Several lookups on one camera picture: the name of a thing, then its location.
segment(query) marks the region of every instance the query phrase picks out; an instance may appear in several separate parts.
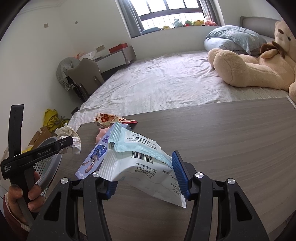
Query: blue gripper pad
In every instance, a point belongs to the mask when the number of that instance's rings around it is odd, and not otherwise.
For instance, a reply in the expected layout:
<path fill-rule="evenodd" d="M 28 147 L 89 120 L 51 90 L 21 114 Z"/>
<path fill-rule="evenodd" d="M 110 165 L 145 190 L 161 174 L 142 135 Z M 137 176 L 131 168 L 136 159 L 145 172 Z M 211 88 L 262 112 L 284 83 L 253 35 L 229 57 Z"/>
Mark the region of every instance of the blue gripper pad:
<path fill-rule="evenodd" d="M 110 199 L 111 196 L 115 194 L 117 184 L 118 184 L 118 182 L 109 182 L 108 190 L 106 192 L 107 198 Z"/>
<path fill-rule="evenodd" d="M 189 180 L 185 174 L 185 171 L 175 151 L 172 153 L 172 165 L 173 165 L 174 172 L 176 174 L 176 178 L 177 178 L 181 193 L 185 197 L 185 199 L 188 200 L 190 197 Z"/>

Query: purple box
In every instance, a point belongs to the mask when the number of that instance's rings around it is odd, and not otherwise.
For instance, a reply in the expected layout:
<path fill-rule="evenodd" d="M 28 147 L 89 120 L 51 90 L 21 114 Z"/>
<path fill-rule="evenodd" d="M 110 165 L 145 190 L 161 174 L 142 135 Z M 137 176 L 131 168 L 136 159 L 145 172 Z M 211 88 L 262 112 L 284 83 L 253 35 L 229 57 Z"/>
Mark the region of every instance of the purple box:
<path fill-rule="evenodd" d="M 131 127 L 127 124 L 121 125 L 130 131 L 132 130 Z M 91 153 L 84 160 L 83 164 L 79 167 L 79 169 L 75 173 L 75 176 L 77 176 L 78 179 L 84 179 L 89 174 L 99 170 L 99 167 L 101 166 L 100 164 L 102 163 L 104 156 L 107 152 L 108 139 L 112 129 L 113 126 L 111 126 L 111 128 L 107 131 L 104 137 L 99 141 L 99 143 L 94 147 Z"/>

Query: red and yellow snack wrapper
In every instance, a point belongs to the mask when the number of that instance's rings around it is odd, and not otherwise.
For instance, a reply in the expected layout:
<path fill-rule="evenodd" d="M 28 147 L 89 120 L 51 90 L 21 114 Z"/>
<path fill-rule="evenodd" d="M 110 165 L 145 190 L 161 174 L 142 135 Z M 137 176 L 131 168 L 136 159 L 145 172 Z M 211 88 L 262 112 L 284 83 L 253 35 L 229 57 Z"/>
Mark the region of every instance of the red and yellow snack wrapper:
<path fill-rule="evenodd" d="M 115 122 L 123 123 L 123 124 L 134 124 L 138 123 L 135 120 L 127 120 L 125 118 L 122 118 L 118 115 L 111 115 L 111 114 L 97 114 L 96 116 L 96 122 L 99 122 L 100 125 L 104 128 L 109 127 L 111 124 Z"/>

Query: window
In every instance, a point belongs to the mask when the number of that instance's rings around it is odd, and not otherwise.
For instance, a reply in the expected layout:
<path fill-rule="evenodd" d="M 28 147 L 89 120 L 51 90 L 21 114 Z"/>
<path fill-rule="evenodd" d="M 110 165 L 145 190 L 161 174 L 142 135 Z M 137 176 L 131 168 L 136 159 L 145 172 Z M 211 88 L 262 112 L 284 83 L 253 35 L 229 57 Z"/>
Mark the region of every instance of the window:
<path fill-rule="evenodd" d="M 145 29 L 172 26 L 174 19 L 202 20 L 204 14 L 199 0 L 131 0 Z"/>

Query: barcode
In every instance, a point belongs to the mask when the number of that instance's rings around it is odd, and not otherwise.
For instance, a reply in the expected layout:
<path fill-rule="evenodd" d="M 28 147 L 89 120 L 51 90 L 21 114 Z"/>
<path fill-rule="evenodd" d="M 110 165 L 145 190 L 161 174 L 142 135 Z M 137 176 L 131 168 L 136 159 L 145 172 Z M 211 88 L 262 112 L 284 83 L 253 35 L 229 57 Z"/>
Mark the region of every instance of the barcode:
<path fill-rule="evenodd" d="M 139 152 L 132 152 L 131 154 L 131 157 L 132 158 L 138 158 L 138 159 L 142 159 L 143 161 L 146 161 L 146 162 L 149 162 L 151 164 L 153 164 L 153 161 L 152 161 L 152 157 L 148 156 L 148 155 L 144 155 L 142 153 L 139 153 Z"/>

